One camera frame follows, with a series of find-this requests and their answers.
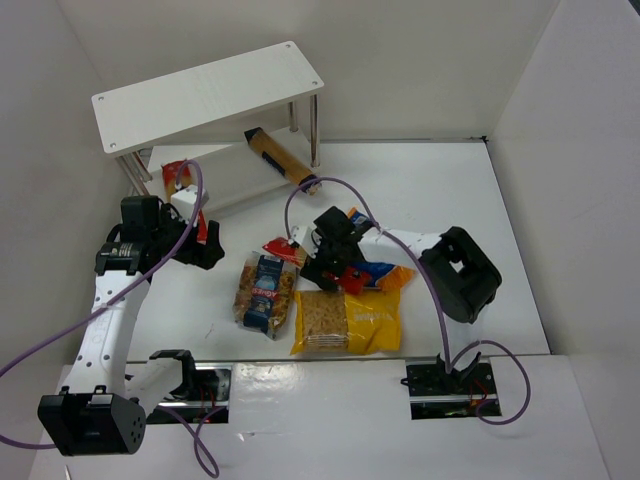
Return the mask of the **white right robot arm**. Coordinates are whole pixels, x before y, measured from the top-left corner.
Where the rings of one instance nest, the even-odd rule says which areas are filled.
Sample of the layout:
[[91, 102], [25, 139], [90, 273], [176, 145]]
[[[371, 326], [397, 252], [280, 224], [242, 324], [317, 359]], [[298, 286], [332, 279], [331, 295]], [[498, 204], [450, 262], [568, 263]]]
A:
[[444, 376], [466, 380], [479, 362], [477, 327], [495, 299], [502, 276], [479, 245], [461, 227], [444, 233], [385, 229], [356, 209], [331, 207], [310, 226], [294, 226], [289, 241], [306, 260], [304, 278], [325, 291], [361, 294], [367, 289], [401, 289], [402, 270], [419, 275], [432, 296], [440, 326]]

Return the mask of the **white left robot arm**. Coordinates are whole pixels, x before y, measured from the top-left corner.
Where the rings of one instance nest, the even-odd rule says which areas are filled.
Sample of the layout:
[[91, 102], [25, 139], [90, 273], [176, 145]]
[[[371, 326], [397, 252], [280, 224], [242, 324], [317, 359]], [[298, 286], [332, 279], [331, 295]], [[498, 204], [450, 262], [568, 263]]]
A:
[[136, 453], [148, 417], [169, 397], [197, 391], [195, 360], [185, 349], [158, 350], [130, 376], [127, 358], [141, 306], [165, 260], [212, 269], [224, 256], [219, 224], [194, 227], [156, 196], [121, 202], [121, 221], [95, 261], [95, 300], [76, 360], [60, 391], [42, 396], [37, 416], [66, 457]]

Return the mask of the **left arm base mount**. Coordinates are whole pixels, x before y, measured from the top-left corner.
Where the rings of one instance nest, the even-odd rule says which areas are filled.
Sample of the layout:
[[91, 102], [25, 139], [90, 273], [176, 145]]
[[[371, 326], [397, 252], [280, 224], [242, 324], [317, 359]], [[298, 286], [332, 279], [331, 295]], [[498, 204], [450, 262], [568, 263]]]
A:
[[191, 426], [201, 420], [206, 424], [227, 424], [231, 393], [232, 365], [230, 363], [198, 362], [194, 372], [194, 386], [180, 393], [166, 393], [159, 406], [146, 421], [150, 425], [177, 424], [178, 420], [164, 411], [173, 410]]

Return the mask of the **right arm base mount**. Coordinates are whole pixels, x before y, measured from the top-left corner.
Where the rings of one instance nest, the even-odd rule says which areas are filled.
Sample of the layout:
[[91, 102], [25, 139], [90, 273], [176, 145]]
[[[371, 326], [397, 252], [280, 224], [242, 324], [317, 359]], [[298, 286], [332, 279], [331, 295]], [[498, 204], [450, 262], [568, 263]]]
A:
[[487, 417], [502, 415], [493, 369], [480, 360], [472, 370], [448, 376], [444, 362], [410, 361], [400, 380], [408, 392], [412, 420], [476, 417], [477, 408]]

